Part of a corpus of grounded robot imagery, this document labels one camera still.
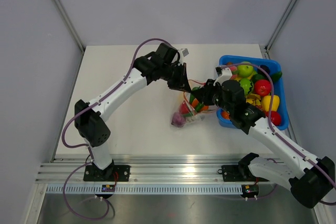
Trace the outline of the orange toy fruit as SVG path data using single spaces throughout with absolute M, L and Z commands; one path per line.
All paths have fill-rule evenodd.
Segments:
M 197 103 L 200 103 L 200 102 L 196 98 L 194 98 L 193 101 L 191 102 L 191 106 L 192 106 L 192 104 L 197 104 Z M 204 105 L 202 111 L 206 111 L 208 109 L 209 109 L 209 106 L 208 105 Z

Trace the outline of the clear zip top bag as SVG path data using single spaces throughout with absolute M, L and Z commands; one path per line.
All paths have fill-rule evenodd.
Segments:
M 179 97 L 178 97 L 178 99 L 177 99 L 177 102 L 176 102 L 176 105 L 175 105 L 175 108 L 174 108 L 174 112 L 179 112 L 178 111 L 178 109 L 179 109 L 179 107 L 180 107 L 180 105 L 181 105 L 181 103 L 184 101 L 187 105 L 188 105 L 188 107 L 189 107 L 189 109 L 190 109 L 190 114 L 191 115 L 194 115 L 194 114 L 196 114 L 197 112 L 192 108 L 192 106 L 191 106 L 191 102 L 193 101 L 193 99 L 194 99 L 195 97 L 192 95 L 192 94 L 190 94 L 190 93 L 188 93 L 188 92 L 182 92 L 180 95 L 179 95 Z M 217 111 L 217 107 L 216 106 L 214 106 L 214 105 L 209 105 L 209 109 L 208 110 L 206 110 L 206 111 L 210 111 L 210 110 L 215 110 L 215 111 Z

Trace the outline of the purple toy onion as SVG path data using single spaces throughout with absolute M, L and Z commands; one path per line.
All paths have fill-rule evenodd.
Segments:
M 174 112 L 171 118 L 171 125 L 181 128 L 186 124 L 185 117 L 180 112 Z

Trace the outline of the green toy chili pepper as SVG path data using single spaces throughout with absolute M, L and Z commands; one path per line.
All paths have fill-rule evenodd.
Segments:
M 195 111 L 197 113 L 201 112 L 203 107 L 204 107 L 204 104 L 202 103 L 197 103 L 197 104 L 192 104 L 193 108 L 195 109 Z

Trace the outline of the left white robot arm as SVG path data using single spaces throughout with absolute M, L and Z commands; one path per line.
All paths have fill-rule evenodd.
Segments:
M 89 102 L 76 102 L 75 128 L 88 144 L 92 159 L 92 163 L 85 168 L 86 182 L 117 179 L 118 169 L 108 151 L 107 141 L 111 131 L 106 122 L 131 95 L 159 79 L 165 80 L 172 90 L 191 91 L 183 62 L 187 55 L 186 48 L 177 50 L 163 42 L 156 51 L 135 57 L 127 74 L 104 93 Z

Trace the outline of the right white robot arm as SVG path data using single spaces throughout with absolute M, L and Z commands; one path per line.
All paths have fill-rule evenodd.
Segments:
M 235 80 L 218 83 L 209 79 L 191 92 L 204 105 L 216 105 L 229 113 L 237 129 L 253 137 L 279 157 L 284 166 L 255 156 L 238 167 L 244 180 L 261 177 L 288 189 L 303 206 L 312 209 L 335 188 L 335 163 L 325 156 L 305 151 L 282 132 L 277 131 L 263 111 L 246 102 L 244 90 Z

